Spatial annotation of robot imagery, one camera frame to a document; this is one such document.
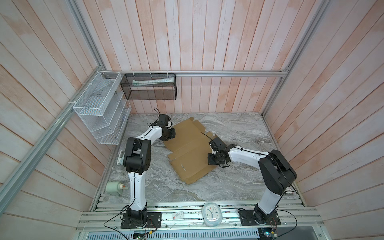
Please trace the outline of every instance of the wooden wall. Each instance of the wooden wall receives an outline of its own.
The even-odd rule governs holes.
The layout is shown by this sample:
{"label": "wooden wall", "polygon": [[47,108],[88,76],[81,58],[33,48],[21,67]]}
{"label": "wooden wall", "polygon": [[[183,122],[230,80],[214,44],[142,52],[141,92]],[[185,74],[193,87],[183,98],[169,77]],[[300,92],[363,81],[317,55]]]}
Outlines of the wooden wall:
{"label": "wooden wall", "polygon": [[[77,0],[108,70],[280,70],[319,0]],[[178,78],[133,113],[262,112],[278,78]]]}
{"label": "wooden wall", "polygon": [[[66,1],[0,1],[0,184],[97,64]],[[0,217],[1,239],[71,239],[110,148],[73,116]]]}
{"label": "wooden wall", "polygon": [[384,238],[383,13],[332,1],[266,116],[333,239]]}

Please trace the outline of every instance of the gray marble surface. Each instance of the gray marble surface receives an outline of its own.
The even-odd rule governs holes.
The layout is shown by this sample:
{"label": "gray marble surface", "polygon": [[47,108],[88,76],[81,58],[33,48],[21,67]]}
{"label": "gray marble surface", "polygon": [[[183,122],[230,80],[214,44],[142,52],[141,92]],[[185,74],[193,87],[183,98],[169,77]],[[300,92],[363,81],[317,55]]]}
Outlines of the gray marble surface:
{"label": "gray marble surface", "polygon": [[[190,117],[199,120],[207,131],[216,133],[225,143],[237,144],[255,151],[271,151],[275,145],[260,114],[257,113],[175,113],[177,124]],[[125,150],[128,137],[136,137],[148,129],[156,114],[132,114],[119,147]],[[146,175],[146,199],[153,202],[260,200],[266,188],[261,172],[251,166],[231,162],[231,167],[215,168],[192,184],[182,182],[169,163],[168,150],[157,140],[151,147],[151,166]],[[109,181],[120,181],[127,188],[122,195],[106,194],[103,203],[129,203],[129,178],[124,166],[114,164]]]}

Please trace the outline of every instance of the flattened cardboard box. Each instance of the flattened cardboard box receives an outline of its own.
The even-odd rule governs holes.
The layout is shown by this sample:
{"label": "flattened cardboard box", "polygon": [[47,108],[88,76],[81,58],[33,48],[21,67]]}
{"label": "flattened cardboard box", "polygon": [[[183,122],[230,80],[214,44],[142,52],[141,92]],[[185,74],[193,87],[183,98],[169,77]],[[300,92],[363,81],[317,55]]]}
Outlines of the flattened cardboard box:
{"label": "flattened cardboard box", "polygon": [[175,138],[164,141],[166,148],[173,153],[168,155],[170,163],[182,181],[186,184],[196,182],[198,179],[214,169],[215,165],[208,165],[208,153],[212,152],[205,133],[205,127],[193,117],[174,126]]}

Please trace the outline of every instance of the black mounting plate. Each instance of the black mounting plate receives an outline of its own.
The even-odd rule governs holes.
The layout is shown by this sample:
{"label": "black mounting plate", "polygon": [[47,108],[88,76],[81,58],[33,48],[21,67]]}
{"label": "black mounting plate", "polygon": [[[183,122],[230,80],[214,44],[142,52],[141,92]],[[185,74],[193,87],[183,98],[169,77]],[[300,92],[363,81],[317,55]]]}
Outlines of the black mounting plate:
{"label": "black mounting plate", "polygon": [[[240,217],[241,225],[242,226],[259,226],[257,222],[255,222],[255,217],[253,216],[254,210],[240,210],[241,215],[244,216],[242,219]],[[276,221],[276,225],[281,225],[280,218],[277,214],[276,209],[272,212],[271,216],[266,221],[266,225],[274,225]]]}
{"label": "black mounting plate", "polygon": [[[149,212],[147,220],[148,228],[160,228],[161,227],[161,212]],[[135,224],[127,218],[127,212],[122,216],[121,229],[128,228],[141,228],[136,227]]]}

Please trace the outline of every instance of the clock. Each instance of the clock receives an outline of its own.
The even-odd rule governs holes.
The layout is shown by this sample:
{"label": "clock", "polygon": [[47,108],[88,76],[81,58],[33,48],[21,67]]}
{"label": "clock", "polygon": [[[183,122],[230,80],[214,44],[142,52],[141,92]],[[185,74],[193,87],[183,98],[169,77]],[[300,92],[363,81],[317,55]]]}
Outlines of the clock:
{"label": "clock", "polygon": [[204,205],[202,209],[204,222],[208,227],[214,227],[221,223],[223,220],[223,214],[220,207],[213,202],[209,202]]}

